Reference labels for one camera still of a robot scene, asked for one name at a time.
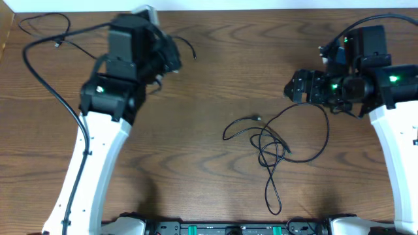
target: black motor bracket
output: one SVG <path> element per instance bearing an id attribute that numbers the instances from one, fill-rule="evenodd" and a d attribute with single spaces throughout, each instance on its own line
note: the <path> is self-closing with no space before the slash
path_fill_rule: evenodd
<path id="1" fill-rule="evenodd" d="M 108 34 L 109 51 L 97 61 L 90 79 L 81 90 L 83 115 L 100 112 L 121 118 L 131 125 L 145 102 L 146 86 L 157 76 L 178 71 L 180 54 L 172 37 L 155 24 L 150 9 L 136 14 L 119 14 Z M 99 73 L 101 65 L 106 72 Z"/>

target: green led light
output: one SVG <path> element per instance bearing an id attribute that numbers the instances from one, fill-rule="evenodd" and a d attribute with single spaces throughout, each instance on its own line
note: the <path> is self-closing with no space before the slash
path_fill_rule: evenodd
<path id="1" fill-rule="evenodd" d="M 396 82 L 397 80 L 399 80 L 399 77 L 398 76 L 389 76 L 389 80 L 391 82 Z"/>

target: coiled black cable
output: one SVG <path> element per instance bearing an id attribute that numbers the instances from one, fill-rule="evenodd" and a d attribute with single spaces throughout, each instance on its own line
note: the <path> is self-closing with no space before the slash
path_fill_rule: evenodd
<path id="1" fill-rule="evenodd" d="M 323 147 L 318 151 L 318 153 L 316 153 L 313 157 L 311 157 L 311 158 L 309 158 L 309 159 L 305 159 L 305 160 L 293 160 L 293 159 L 289 159 L 289 158 L 286 158 L 285 157 L 285 154 L 286 154 L 286 151 L 289 153 L 289 154 L 291 154 L 291 152 L 290 152 L 290 150 L 289 150 L 289 148 L 287 147 L 287 144 L 279 137 L 279 136 L 277 136 L 275 133 L 274 133 L 274 131 L 268 126 L 272 121 L 274 121 L 275 119 L 277 119 L 278 117 L 280 117 L 284 112 L 286 112 L 286 111 L 288 111 L 289 109 L 291 109 L 291 108 L 293 108 L 293 107 L 296 107 L 296 106 L 302 106 L 302 105 L 309 105 L 309 106 L 315 106 L 315 107 L 317 107 L 317 108 L 319 108 L 321 111 L 322 111 L 322 113 L 324 113 L 324 116 L 325 116 L 325 120 L 327 121 L 327 135 L 326 135 L 326 137 L 325 137 L 325 142 L 324 142 L 324 145 L 323 145 Z M 233 121 L 232 123 L 230 123 L 226 128 L 225 128 L 225 130 L 223 131 L 223 134 L 222 134 L 222 140 L 230 140 L 230 139 L 232 139 L 232 138 L 234 138 L 234 137 L 236 137 L 236 136 L 238 136 L 238 135 L 240 135 L 240 134 L 242 134 L 242 133 L 245 133 L 245 132 L 247 132 L 247 131 L 249 131 L 249 130 L 260 130 L 260 133 L 258 133 L 258 134 L 254 134 L 254 135 L 252 135 L 250 138 L 249 138 L 249 142 L 250 142 L 250 144 L 253 146 L 253 147 L 255 147 L 256 149 L 258 149 L 259 150 L 259 154 L 258 154 L 258 162 L 259 162 L 259 164 L 262 166 L 262 167 L 265 167 L 265 168 L 267 168 L 267 171 L 268 171 L 268 180 L 267 180 L 267 183 L 266 183 L 266 187 L 265 187 L 265 201 L 266 201 L 266 205 L 267 205 L 267 209 L 269 210 L 269 212 L 271 213 L 271 214 L 273 214 L 273 215 L 278 215 L 278 214 L 280 214 L 280 212 L 281 212 L 281 200 L 280 200 L 280 196 L 279 196 L 279 193 L 278 193 L 278 191 L 277 191 L 277 189 L 276 189 L 276 184 L 274 183 L 274 180 L 273 180 L 273 174 L 274 174 L 274 172 L 276 171 L 276 168 L 277 168 L 277 165 L 281 162 L 281 161 L 287 161 L 287 162 L 290 162 L 290 163 L 308 163 L 308 162 L 310 162 L 310 161 L 313 161 L 314 159 L 316 159 L 316 158 L 318 158 L 322 153 L 323 153 L 323 151 L 324 151 L 324 149 L 325 149 L 325 147 L 327 146 L 327 144 L 328 144 L 328 140 L 329 140 L 329 133 L 330 133 L 330 127 L 329 127 L 329 119 L 328 119 L 328 115 L 327 115 L 327 113 L 326 113 L 326 111 L 321 107 L 321 106 L 319 106 L 318 104 L 311 104 L 311 103 L 306 103 L 306 102 L 304 102 L 304 103 L 298 103 L 298 104 L 293 104 L 293 105 L 291 105 L 291 106 L 289 106 L 289 107 L 287 107 L 287 108 L 285 108 L 284 110 L 282 110 L 278 115 L 276 115 L 276 116 L 274 116 L 272 119 L 270 119 L 266 124 L 265 124 L 265 126 L 263 127 L 263 128 L 261 128 L 261 127 L 249 127 L 249 128 L 247 128 L 247 129 L 244 129 L 244 130 L 241 130 L 241 131 L 238 131 L 237 133 L 235 133 L 235 134 L 233 134 L 232 136 L 230 136 L 230 137 L 225 137 L 225 133 L 227 132 L 227 129 L 229 128 L 229 127 L 231 127 L 231 126 L 233 126 L 235 123 L 238 123 L 238 122 L 240 122 L 240 121 L 244 121 L 244 120 L 254 120 L 254 121 L 261 121 L 261 118 L 259 117 L 259 116 L 251 116 L 251 117 L 243 117 L 243 118 L 240 118 L 240 119 L 237 119 L 237 120 L 235 120 L 235 121 Z M 256 145 L 255 143 L 254 143 L 254 141 L 253 141 L 253 138 L 254 137 L 256 137 L 256 136 L 258 136 L 258 144 Z M 269 138 L 271 138 L 272 139 L 272 142 L 270 142 L 270 143 L 268 143 L 268 144 L 265 144 L 265 145 L 261 145 L 261 138 L 262 138 L 262 136 L 266 136 L 266 137 L 269 137 Z M 272 153 L 272 152 L 270 152 L 270 151 L 267 151 L 267 150 L 265 150 L 267 147 L 269 147 L 269 146 L 271 146 L 271 145 L 274 145 L 275 147 L 276 147 L 276 152 L 275 153 Z M 280 155 L 279 154 L 279 146 L 281 146 L 282 148 L 283 148 L 283 153 Z M 276 158 L 276 160 L 275 160 L 275 162 L 274 162 L 274 164 L 268 164 L 267 163 L 267 160 L 266 160 L 266 158 L 265 158 L 265 154 L 267 154 L 267 155 L 271 155 L 271 156 L 273 156 L 273 157 L 275 157 Z M 277 211 L 277 212 L 274 212 L 274 211 L 272 211 L 272 209 L 271 209 L 271 207 L 270 207 L 270 204 L 268 203 L 268 199 L 267 199 L 267 190 L 268 190 L 268 186 L 269 186 L 269 184 L 270 184 L 270 182 L 271 182 L 271 184 L 272 184 L 272 186 L 273 186 L 273 190 L 274 190 L 274 193 L 276 194 L 276 198 L 277 198 L 277 200 L 278 200 L 278 204 L 279 204 L 279 210 Z"/>

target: wooden table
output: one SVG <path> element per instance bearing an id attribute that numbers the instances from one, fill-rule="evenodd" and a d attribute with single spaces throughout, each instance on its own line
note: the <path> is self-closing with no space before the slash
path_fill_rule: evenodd
<path id="1" fill-rule="evenodd" d="M 160 12 L 162 28 L 194 45 L 198 59 L 178 42 L 183 67 L 164 80 L 141 108 L 110 182 L 103 219 L 122 212 L 184 221 L 284 221 L 293 216 L 356 213 L 391 220 L 391 186 L 378 138 L 368 117 L 330 115 L 330 141 L 309 164 L 281 163 L 274 175 L 283 211 L 270 215 L 264 200 L 268 174 L 258 165 L 252 133 L 230 141 L 221 135 L 231 121 L 249 114 L 271 118 L 292 102 L 283 87 L 297 69 L 323 69 L 317 47 L 342 29 L 373 14 L 409 10 L 257 10 Z M 116 13 L 71 13 L 72 29 L 107 22 Z M 17 28 L 18 14 L 0 63 L 0 233 L 37 232 L 47 220 L 65 177 L 76 123 L 22 61 L 34 40 Z M 385 23 L 394 64 L 416 63 L 418 33 L 400 20 Z M 33 22 L 45 35 L 65 22 Z M 71 38 L 94 55 L 107 49 L 106 29 Z M 69 45 L 46 43 L 30 61 L 74 107 L 94 60 Z M 237 131 L 256 125 L 248 121 Z M 272 127 L 289 143 L 295 159 L 322 146 L 326 128 L 313 107 L 290 110 Z M 277 208 L 273 191 L 268 197 Z"/>

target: green terminal connector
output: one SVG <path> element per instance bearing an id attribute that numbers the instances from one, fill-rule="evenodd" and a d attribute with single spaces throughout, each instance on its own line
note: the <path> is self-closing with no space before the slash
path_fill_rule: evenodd
<path id="1" fill-rule="evenodd" d="M 273 235 L 282 235 L 281 227 L 273 227 Z"/>
<path id="2" fill-rule="evenodd" d="M 189 226 L 189 235 L 197 235 L 197 226 Z"/>

